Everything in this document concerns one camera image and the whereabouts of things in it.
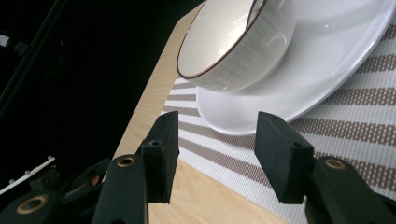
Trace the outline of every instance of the placemat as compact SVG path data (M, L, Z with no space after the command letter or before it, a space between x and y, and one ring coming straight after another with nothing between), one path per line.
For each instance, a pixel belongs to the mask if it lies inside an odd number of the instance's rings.
M351 163L377 193L396 200L396 20L369 58L321 104L290 122L315 147ZM255 136L209 128L196 88L178 77L163 112L179 112L179 158L291 223L305 223L303 204L279 203L257 158Z

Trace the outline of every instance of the white bowl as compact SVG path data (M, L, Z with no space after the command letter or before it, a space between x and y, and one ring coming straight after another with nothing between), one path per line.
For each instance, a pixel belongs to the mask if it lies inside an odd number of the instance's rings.
M294 0L206 0L184 36L178 73L212 91L270 76L291 41L295 8Z

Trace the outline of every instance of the bowl rim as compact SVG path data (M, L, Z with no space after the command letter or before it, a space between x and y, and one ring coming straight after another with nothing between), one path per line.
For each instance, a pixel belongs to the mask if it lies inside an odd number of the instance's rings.
M251 29L251 27L253 26L253 24L255 23L255 21L257 20L257 18L259 17L259 15L262 13L262 11L263 11L263 9L264 9L266 3L268 2L268 0L261 0L261 1L262 1L262 4L260 5L259 9L257 10L257 13L256 13L256 15L254 16L253 20L252 20L251 22L249 22L249 19L248 19L248 18L250 17L250 14L251 14L251 12L252 12L253 6L254 6L255 3L257 3L257 1L258 1L258 0L253 0L253 1L252 1L252 5L251 5L251 7L250 7L250 11L249 11L249 13L248 13L247 26L246 26L244 32L238 37L238 39L227 49L227 51L226 51L221 57L219 57L215 62L213 62L212 64L210 64L210 66L208 66L206 69L204 69L203 71L201 71L201 72L199 72L199 73L197 73L197 74L195 74L195 75L185 76L185 75L183 75L183 74L180 72L179 65L178 65L178 59L180 58L180 52L181 52L181 49L183 48L183 44L184 44L184 42L185 42L185 40L186 40L186 37L187 37L187 35L189 34L190 28L194 25L194 23L196 22L197 17L200 15L200 13L202 13L202 11L203 11L203 9L204 9L204 7L206 6L206 4L207 4L208 1L210 1L210 0L205 0L205 1L204 1L204 4L203 4L202 7L199 9L198 13L195 15L195 17L194 17L194 19L193 19L193 21L192 21L192 23L191 23L189 29L187 30L186 34L184 34L183 40L182 40L182 42L181 42L181 44L180 44L180 48L179 48L178 53L177 53L177 73L178 73L181 77L183 77L183 78L185 78L185 79L187 79L187 80L192 80L192 79L195 79L195 78L197 78L197 77L201 77L201 76L203 76L203 75L206 75L208 71L212 70L216 65L218 65L220 62L222 62L222 61L224 60L224 58L226 58L226 57L236 48L236 46L239 44L239 42L241 42L242 39L247 35L248 31Z

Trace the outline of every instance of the plate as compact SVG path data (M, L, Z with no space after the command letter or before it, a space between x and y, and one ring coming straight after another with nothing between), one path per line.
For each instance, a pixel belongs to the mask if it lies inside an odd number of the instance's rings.
M389 26L395 0L297 0L298 20L285 59L267 79L241 91L197 87L205 123L228 135L256 132L259 111L290 122L339 88Z

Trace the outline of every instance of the wooden table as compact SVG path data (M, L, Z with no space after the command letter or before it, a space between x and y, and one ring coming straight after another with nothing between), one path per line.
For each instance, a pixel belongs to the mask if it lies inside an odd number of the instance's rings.
M176 24L131 117L114 158L134 154L161 115L177 77L177 53L202 4ZM287 223L179 160L170 204L150 203L149 223Z

